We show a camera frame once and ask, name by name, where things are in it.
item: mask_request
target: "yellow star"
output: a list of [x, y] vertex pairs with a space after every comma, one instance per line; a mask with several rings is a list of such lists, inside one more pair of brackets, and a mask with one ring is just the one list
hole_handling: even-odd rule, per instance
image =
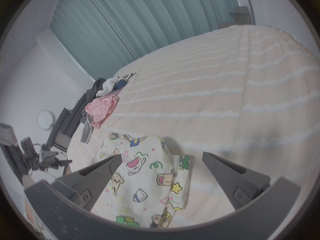
[[173, 183], [172, 183], [171, 186], [172, 186], [171, 191], [174, 192], [174, 193], [176, 193], [176, 194], [178, 194], [178, 192], [179, 192], [180, 190], [182, 190], [182, 187], [180, 186], [179, 182], [177, 182], [176, 184], [173, 184]]

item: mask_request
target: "pink clothing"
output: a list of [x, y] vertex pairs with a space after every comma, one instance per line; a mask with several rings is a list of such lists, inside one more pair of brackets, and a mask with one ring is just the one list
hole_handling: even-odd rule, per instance
[[95, 98], [85, 107], [85, 111], [93, 116], [91, 125], [94, 128], [99, 129], [103, 122], [112, 114], [119, 100], [119, 97], [114, 95], [115, 93], [118, 94], [119, 92], [114, 91], [104, 97]]

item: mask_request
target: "green squiggle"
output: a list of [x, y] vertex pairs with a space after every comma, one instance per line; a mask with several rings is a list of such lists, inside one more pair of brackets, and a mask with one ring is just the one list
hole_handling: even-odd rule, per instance
[[143, 156], [147, 156], [147, 157], [149, 157], [149, 155], [148, 155], [148, 154], [142, 154], [141, 152], [137, 152], [137, 153], [134, 155], [134, 157], [138, 156], [138, 154], [140, 154], [142, 157], [143, 157]]
[[152, 166], [153, 166], [154, 168], [158, 168], [158, 167], [159, 167], [158, 164], [161, 165], [161, 169], [162, 169], [162, 168], [163, 168], [163, 165], [162, 165], [162, 163], [159, 162], [159, 161], [156, 161], [156, 162], [150, 164], [150, 169], [152, 169]]

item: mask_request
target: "teal curtain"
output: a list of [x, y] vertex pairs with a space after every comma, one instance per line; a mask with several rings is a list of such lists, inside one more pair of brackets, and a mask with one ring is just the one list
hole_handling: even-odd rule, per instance
[[238, 0], [59, 0], [50, 28], [94, 79], [233, 21]]

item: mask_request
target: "bed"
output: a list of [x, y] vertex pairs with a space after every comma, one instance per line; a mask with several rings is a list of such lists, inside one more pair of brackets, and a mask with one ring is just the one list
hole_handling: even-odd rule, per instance
[[[306, 199], [319, 171], [320, 64], [289, 34], [273, 27], [231, 26], [145, 55], [116, 75], [137, 73], [88, 144], [83, 124], [67, 154], [71, 171], [94, 162], [112, 132], [158, 135], [172, 154], [190, 155], [188, 203], [171, 228], [197, 225], [234, 211], [201, 161], [211, 152], [302, 186], [287, 220]], [[92, 213], [108, 219], [102, 194]]]

